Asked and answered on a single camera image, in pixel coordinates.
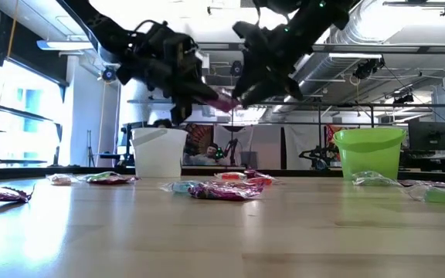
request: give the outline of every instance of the white bucket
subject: white bucket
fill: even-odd
[[[179,178],[182,175],[186,131],[168,128],[132,130],[135,172],[140,178]]]

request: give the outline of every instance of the black monitor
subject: black monitor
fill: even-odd
[[[409,149],[414,151],[445,151],[445,123],[408,123]]]

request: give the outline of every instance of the ductwork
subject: ductwork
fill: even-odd
[[[341,31],[331,30],[328,43],[337,44],[366,44],[382,43],[401,30],[403,20],[392,20],[392,7],[383,6],[384,0],[364,0],[356,6],[350,14],[350,22]],[[294,74],[295,80],[300,82],[301,92],[313,95],[328,86],[327,82],[307,80],[333,80],[339,78],[344,71],[354,66],[359,58],[331,58],[328,53],[313,53],[305,57],[307,62]],[[294,110],[296,106],[282,106],[272,111],[271,119],[282,118],[285,113]]]

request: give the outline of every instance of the person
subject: person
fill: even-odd
[[[216,165],[227,165],[224,159],[216,159],[217,150],[219,146],[216,143],[211,143],[204,154],[197,154],[190,156],[189,154],[184,154],[183,164],[184,165],[205,165],[205,166],[216,166]]]
[[[173,128],[173,123],[169,119],[156,120],[152,125],[157,128]]]

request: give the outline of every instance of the tabletop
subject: tabletop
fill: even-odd
[[[173,195],[162,179],[0,182],[36,183],[28,204],[0,203],[0,277],[445,276],[445,205],[340,178],[282,181],[248,202]]]

